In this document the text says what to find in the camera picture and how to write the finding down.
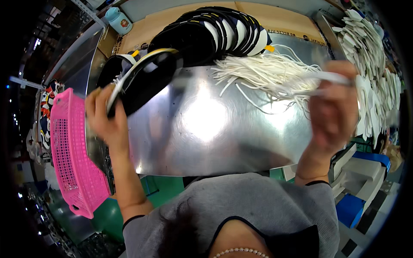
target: stainless steel table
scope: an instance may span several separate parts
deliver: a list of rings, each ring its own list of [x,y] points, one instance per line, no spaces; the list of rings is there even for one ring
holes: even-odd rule
[[[271,34],[273,44],[291,47],[307,64],[329,60],[325,47]],[[215,85],[210,66],[183,69],[178,78],[128,117],[130,152],[136,172],[198,176],[268,170],[297,163],[311,129],[297,105],[272,105],[265,94],[243,85],[252,106],[230,85]]]

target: blue water bottle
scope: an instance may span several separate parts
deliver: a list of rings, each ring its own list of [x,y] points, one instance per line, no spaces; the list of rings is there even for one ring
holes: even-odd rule
[[[132,23],[118,7],[109,8],[104,16],[120,35],[125,35],[132,29]]]

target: gray t-shirt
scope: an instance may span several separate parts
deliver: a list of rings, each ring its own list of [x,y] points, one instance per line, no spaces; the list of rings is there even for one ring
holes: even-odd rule
[[[163,230],[159,215],[173,218],[178,205],[189,198],[197,216],[200,253],[208,249],[221,222],[231,216],[244,218],[266,235],[290,234],[317,225],[319,257],[334,257],[338,250],[338,219],[328,184],[299,187],[246,173],[194,182],[169,203],[128,222],[123,230],[128,258],[158,257]]]

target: yellow tab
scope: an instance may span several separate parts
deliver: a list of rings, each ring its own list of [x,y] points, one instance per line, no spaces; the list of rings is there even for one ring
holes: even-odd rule
[[[275,48],[273,46],[270,46],[270,45],[266,45],[264,49],[266,49],[270,52],[274,52],[274,50],[275,50]]]
[[[136,57],[138,54],[139,54],[139,50],[136,50],[135,52],[133,52],[133,53],[131,54],[131,56]]]

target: pearl necklace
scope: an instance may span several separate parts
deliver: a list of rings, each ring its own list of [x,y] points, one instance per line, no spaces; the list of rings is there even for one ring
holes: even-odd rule
[[[254,250],[254,249],[249,249],[249,248],[234,248],[234,249],[227,249],[227,250],[225,250],[225,251],[223,251],[223,252],[221,252],[221,253],[217,253],[215,256],[214,256],[214,258],[218,258],[218,257],[220,257],[221,255],[224,255],[224,254],[226,254],[226,253],[232,253],[232,252],[238,252],[238,251],[244,251],[244,252],[250,252],[250,253],[253,253],[253,254],[256,254],[256,255],[258,255],[258,256],[261,256],[261,257],[264,257],[264,258],[269,258],[268,257],[268,255],[266,255],[266,254],[264,254],[264,253],[262,253],[262,252],[258,252],[258,250]]]

